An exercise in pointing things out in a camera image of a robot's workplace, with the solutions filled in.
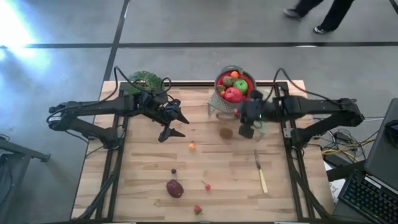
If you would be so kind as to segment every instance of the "knife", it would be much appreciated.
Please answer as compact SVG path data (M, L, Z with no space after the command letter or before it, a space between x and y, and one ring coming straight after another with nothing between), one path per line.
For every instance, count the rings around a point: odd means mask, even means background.
M261 165L259 162L259 153L257 152L257 149L254 150L254 157L256 158L257 169L259 169L262 191L264 192L264 194L266 194L268 193L268 189L266 180L264 179L264 174L262 174Z

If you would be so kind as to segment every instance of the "wooden table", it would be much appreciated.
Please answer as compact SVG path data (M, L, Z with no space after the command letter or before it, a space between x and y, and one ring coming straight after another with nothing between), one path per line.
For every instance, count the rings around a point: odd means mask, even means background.
M296 84L304 88L301 80ZM101 98L114 89L114 82L104 82ZM305 93L289 84L291 95ZM159 124L144 116L129 119L124 148L114 221L152 222L255 222L296 220L280 124L270 124L266 136L259 142L238 135L238 121L220 121L207 114L207 101L213 93L208 87L173 87L169 94L182 101L182 111L190 124L178 121L172 127L186 135L159 143ZM113 115L96 116L95 125L110 127ZM298 127L312 124L312 117L297 120ZM221 128L234 130L233 138L222 139ZM193 141L196 149L188 145ZM88 152L100 146L90 141ZM268 186L263 194L259 173L254 162L254 150ZM72 217L79 216L100 189L106 151L90 155L83 166ZM319 202L332 212L334 204L320 150L305 149L305 167L310 188ZM184 187L181 198L172 198L166 183L177 170L178 181ZM202 181L211 185L206 191ZM303 193L300 192L304 214L307 214ZM203 209L196 216L195 205Z

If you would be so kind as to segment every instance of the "keyboard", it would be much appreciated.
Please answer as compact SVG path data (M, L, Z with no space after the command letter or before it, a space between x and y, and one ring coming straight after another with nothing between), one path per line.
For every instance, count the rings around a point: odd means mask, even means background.
M346 180L338 198L374 223L398 223L398 195L358 171Z

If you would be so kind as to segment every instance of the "knife handle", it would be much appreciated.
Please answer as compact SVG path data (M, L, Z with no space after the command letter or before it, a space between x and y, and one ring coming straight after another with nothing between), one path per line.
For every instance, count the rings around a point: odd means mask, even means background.
M259 169L259 173L260 173L262 191L264 192L264 194L266 194L266 193L268 193L268 188L267 188L266 180L264 179L264 175L262 174L261 169Z

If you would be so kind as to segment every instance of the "person's leg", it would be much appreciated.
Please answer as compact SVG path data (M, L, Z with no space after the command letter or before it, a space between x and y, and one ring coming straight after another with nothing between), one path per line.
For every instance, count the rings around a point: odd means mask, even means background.
M335 0L318 29L334 31L343 21L354 0Z
M323 2L323 0L300 0L293 10L297 12L300 17L304 17L311 11L311 9L319 5L321 2Z

